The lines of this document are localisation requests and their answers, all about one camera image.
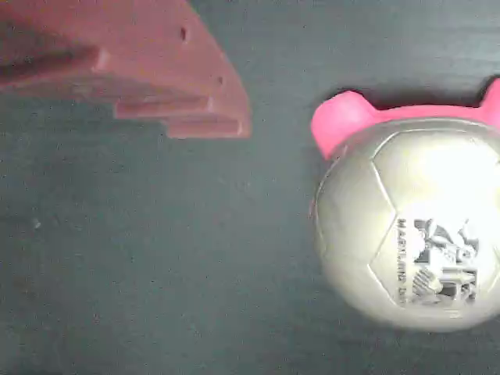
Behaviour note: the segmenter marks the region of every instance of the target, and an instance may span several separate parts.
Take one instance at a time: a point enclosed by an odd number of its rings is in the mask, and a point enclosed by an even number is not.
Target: dark table surface
[[[239,71],[254,135],[172,141],[109,108],[0,98],[0,372],[498,373],[498,321],[379,327],[321,275],[313,110],[477,104],[500,3],[193,2]]]

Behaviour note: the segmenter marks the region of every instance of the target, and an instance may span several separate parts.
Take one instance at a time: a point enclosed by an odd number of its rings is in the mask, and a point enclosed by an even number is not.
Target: red plastic object
[[[248,98],[185,0],[0,3],[0,89],[111,102],[174,138],[251,133]]]
[[[408,105],[380,111],[360,94],[346,91],[318,107],[311,131],[321,154],[329,159],[333,150],[357,131],[376,123],[419,117],[458,117],[500,128],[500,79],[493,81],[479,107]]]

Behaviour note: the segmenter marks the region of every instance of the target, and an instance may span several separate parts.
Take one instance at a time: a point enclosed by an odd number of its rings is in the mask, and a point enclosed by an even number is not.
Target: printed logo on ball
[[[451,307],[477,296],[480,240],[469,220],[397,220],[398,303]]]

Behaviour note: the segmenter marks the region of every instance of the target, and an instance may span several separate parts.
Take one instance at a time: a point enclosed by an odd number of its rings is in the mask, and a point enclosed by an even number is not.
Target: white soccer ball
[[[328,280],[376,320],[457,330],[500,313],[500,136],[469,120],[379,124],[334,153],[316,196]]]

